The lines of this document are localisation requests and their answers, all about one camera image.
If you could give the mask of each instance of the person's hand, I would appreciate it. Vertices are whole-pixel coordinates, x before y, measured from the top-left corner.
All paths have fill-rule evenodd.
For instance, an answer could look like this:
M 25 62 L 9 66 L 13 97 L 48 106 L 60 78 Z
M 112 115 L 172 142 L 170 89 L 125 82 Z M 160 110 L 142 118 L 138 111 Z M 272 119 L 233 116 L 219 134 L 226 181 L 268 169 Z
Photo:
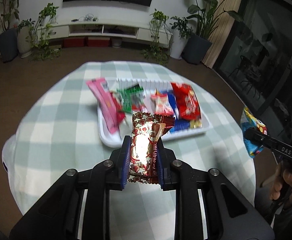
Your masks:
M 270 190 L 270 200 L 277 200 L 280 197 L 280 190 L 283 187 L 284 181 L 292 187 L 292 172 L 290 172 L 288 169 L 284 170 L 283 177 L 282 174 L 282 163 L 279 163 L 276 167 L 275 171 L 275 180 L 273 182 L 273 185 L 271 186 Z M 284 208 L 289 208 L 292 206 L 292 194 L 288 201 L 286 202 Z

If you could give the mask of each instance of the metal screw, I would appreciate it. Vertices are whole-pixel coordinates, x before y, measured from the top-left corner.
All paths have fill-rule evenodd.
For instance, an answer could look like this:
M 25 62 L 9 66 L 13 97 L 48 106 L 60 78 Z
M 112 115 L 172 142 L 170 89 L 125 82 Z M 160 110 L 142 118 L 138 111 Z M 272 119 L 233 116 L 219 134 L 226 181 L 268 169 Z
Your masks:
M 180 160 L 173 160 L 173 165 L 176 166 L 176 167 L 179 167 L 182 165 L 182 161 Z
M 75 169 L 69 169 L 66 171 L 66 175 L 67 176 L 74 176 L 76 174 L 76 170 Z
M 113 165 L 113 161 L 112 160 L 105 160 L 104 161 L 104 166 L 110 167 L 111 165 Z
M 211 169 L 209 171 L 213 176 L 217 176 L 219 174 L 219 170 L 218 169 Z

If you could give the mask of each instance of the checkered tablecloth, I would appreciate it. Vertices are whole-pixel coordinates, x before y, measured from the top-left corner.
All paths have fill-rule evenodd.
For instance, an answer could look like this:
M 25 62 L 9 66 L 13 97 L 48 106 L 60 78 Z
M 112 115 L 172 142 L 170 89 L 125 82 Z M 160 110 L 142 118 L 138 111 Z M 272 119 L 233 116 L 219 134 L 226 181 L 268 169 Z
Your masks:
M 255 194 L 253 160 L 241 130 L 208 92 L 167 68 L 138 62 L 88 62 L 60 80 L 21 121 L 4 156 L 9 185 L 24 214 L 69 168 L 83 171 L 108 159 L 113 149 L 98 133 L 97 100 L 85 82 L 97 77 L 170 80 L 191 84 L 213 129 L 204 135 L 164 142 L 193 168 L 218 168 L 251 202 Z M 110 193 L 112 239 L 173 239 L 175 192 L 159 185 L 128 183 Z

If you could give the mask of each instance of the potted plant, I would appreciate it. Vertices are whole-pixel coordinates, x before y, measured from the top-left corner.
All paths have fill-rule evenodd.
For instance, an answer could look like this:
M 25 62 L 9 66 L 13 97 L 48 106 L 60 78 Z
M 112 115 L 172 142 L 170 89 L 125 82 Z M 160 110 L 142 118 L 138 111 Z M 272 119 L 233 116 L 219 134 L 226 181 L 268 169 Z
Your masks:
M 172 20 L 175 20 L 171 29 L 173 30 L 173 44 L 171 47 L 170 56 L 172 58 L 181 59 L 181 53 L 185 48 L 185 45 L 189 37 L 193 34 L 193 28 L 188 27 L 188 20 L 183 17 L 179 18 L 177 16 L 171 17 Z
M 0 0 L 2 13 L 0 16 L 0 54 L 3 62 L 13 60 L 18 55 L 17 32 L 10 28 L 11 18 L 19 20 L 19 0 Z
M 51 23 L 55 18 L 56 22 L 56 13 L 58 6 L 54 6 L 54 3 L 48 3 L 47 6 L 41 10 L 39 17 L 41 18 L 41 26 L 46 26 L 47 23 Z
M 153 18 L 150 20 L 150 33 L 153 41 L 150 45 L 150 49 L 144 49 L 142 53 L 145 58 L 153 58 L 159 64 L 165 64 L 168 62 L 168 55 L 159 44 L 159 30 L 164 26 L 164 30 L 168 39 L 168 27 L 166 21 L 169 19 L 168 16 L 163 14 L 163 12 L 155 9 L 155 12 L 150 14 Z
M 28 57 L 32 53 L 29 37 L 31 36 L 31 27 L 34 23 L 35 21 L 32 21 L 30 18 L 29 20 L 22 20 L 17 27 L 17 46 L 21 58 Z
M 53 26 L 49 22 L 46 24 L 43 23 L 43 20 L 47 18 L 47 16 L 48 20 L 56 17 L 57 8 L 58 7 L 53 6 L 53 3 L 48 3 L 47 6 L 40 11 L 37 22 L 35 24 L 33 24 L 34 21 L 31 22 L 28 40 L 31 48 L 34 49 L 34 60 L 53 59 L 60 55 L 60 50 L 54 50 L 49 46 L 48 39 L 50 38 L 50 29 Z
M 195 1 L 196 4 L 192 4 L 187 10 L 188 13 L 191 14 L 189 17 L 187 17 L 187 19 L 194 18 L 197 20 L 196 30 L 195 33 L 189 38 L 185 46 L 183 58 L 188 63 L 199 64 L 207 53 L 207 50 L 212 45 L 208 39 L 212 32 L 218 27 L 217 23 L 219 17 L 223 13 L 228 13 L 236 21 L 241 22 L 243 21 L 243 18 L 233 10 L 223 10 L 220 14 L 214 16 L 215 12 L 219 9 L 225 0 L 223 0 L 219 5 L 217 0 L 203 0 L 203 8 L 198 6 L 197 0 Z
M 150 20 L 150 28 L 156 29 L 156 28 L 162 28 L 163 24 L 166 23 L 168 20 L 168 16 L 163 14 L 163 12 L 156 10 L 151 14 L 153 18 Z

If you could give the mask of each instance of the cable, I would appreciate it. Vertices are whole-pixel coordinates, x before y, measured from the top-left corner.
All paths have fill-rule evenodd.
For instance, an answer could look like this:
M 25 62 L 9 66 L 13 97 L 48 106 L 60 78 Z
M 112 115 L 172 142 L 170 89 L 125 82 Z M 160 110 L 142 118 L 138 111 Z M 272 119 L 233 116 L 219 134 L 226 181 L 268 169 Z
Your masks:
M 83 18 L 83 21 L 85 21 L 85 22 L 97 22 L 98 21 L 98 17 L 94 17 L 94 14 L 92 14 L 92 13 L 88 13 L 85 16 L 81 16 L 78 18 L 78 20 L 80 20 L 81 18 Z

